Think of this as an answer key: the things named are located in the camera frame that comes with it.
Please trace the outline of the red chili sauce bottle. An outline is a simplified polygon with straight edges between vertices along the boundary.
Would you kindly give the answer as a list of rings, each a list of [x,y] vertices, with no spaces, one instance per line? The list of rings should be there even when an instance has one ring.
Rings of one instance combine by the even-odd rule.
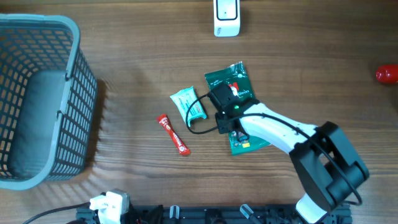
[[[398,65],[382,65],[376,70],[376,80],[383,84],[398,82]]]

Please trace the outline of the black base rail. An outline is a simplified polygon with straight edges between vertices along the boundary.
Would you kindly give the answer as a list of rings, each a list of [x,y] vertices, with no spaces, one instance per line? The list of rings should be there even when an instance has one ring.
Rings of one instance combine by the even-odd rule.
[[[121,223],[254,223],[246,218],[240,207],[179,207],[178,218],[171,218],[171,207],[132,206],[122,215]],[[259,223],[308,223],[296,211],[294,204],[250,206]],[[69,223],[100,223],[99,212],[81,207],[76,210],[76,220]],[[351,224],[353,218],[349,205],[339,206],[316,223]]]

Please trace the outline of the red Nescafe coffee stick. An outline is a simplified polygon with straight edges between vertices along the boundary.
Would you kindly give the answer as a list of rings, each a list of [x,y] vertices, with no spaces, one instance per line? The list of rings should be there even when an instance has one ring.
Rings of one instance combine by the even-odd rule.
[[[158,116],[156,120],[169,134],[170,138],[175,144],[175,147],[178,150],[178,153],[182,156],[189,156],[191,153],[189,148],[185,145],[185,143],[179,138],[177,133],[174,131],[168,116],[166,114],[162,114]]]

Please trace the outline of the mint green tissue packet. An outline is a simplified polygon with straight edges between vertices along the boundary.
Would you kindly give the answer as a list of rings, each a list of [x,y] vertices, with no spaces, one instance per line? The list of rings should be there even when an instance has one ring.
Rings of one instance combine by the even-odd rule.
[[[170,98],[177,106],[183,120],[188,126],[191,126],[190,122],[194,119],[207,119],[207,115],[198,101],[188,110],[191,104],[198,99],[193,86],[178,91],[171,95]]]

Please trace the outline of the grey plastic mesh basket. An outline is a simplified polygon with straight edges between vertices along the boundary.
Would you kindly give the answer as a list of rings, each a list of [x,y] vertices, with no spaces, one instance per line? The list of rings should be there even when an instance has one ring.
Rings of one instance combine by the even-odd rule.
[[[1,15],[1,188],[85,167],[98,85],[65,16]]]

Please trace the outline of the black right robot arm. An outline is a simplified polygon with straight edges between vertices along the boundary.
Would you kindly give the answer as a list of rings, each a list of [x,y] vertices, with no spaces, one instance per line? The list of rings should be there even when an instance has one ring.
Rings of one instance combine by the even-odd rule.
[[[362,204],[357,188],[368,180],[369,170],[338,125],[294,121],[255,98],[239,97],[225,83],[213,87],[208,97],[221,134],[261,138],[290,156],[305,191],[295,209],[306,222],[320,221],[351,194],[355,205]]]

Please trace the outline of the white barcode scanner box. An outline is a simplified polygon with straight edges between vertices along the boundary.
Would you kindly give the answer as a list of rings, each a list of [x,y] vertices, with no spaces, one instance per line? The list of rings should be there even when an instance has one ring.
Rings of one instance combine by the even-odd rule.
[[[235,37],[241,26],[240,0],[213,0],[214,35]]]

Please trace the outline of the green 3M gloves packet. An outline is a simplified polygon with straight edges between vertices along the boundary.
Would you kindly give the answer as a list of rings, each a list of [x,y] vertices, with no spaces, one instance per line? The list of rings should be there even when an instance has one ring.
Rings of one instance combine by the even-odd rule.
[[[235,88],[236,94],[242,100],[255,97],[249,76],[242,62],[232,64],[223,70],[206,73],[205,80],[210,90],[220,83],[226,83]],[[247,138],[244,134],[236,131],[229,133],[228,139],[233,156],[256,151],[271,145],[261,138],[255,136]]]

